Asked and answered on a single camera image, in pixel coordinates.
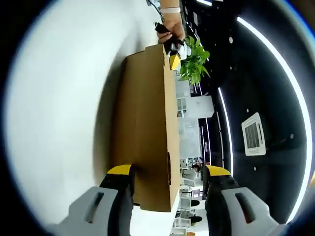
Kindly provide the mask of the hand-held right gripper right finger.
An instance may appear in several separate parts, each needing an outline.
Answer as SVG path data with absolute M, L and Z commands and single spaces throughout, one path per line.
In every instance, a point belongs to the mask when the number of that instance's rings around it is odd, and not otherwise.
M 269 236 L 279 226 L 268 205 L 228 170 L 205 165 L 202 176 L 210 236 Z

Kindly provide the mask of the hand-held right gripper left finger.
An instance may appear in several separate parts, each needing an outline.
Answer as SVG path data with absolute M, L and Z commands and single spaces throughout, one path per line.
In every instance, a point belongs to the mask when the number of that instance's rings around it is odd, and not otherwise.
M 68 216 L 48 227 L 50 236 L 128 236 L 133 210 L 135 167 L 110 169 L 99 187 L 91 187 L 68 209 Z

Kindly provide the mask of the person's left hand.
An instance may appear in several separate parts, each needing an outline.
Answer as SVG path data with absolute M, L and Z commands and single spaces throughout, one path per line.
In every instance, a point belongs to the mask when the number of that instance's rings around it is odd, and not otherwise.
M 181 41 L 183 41 L 186 37 L 181 15 L 170 14 L 164 15 L 163 25 L 169 30 L 166 33 L 157 32 L 158 43 L 163 44 L 168 41 L 171 37 L 175 37 Z

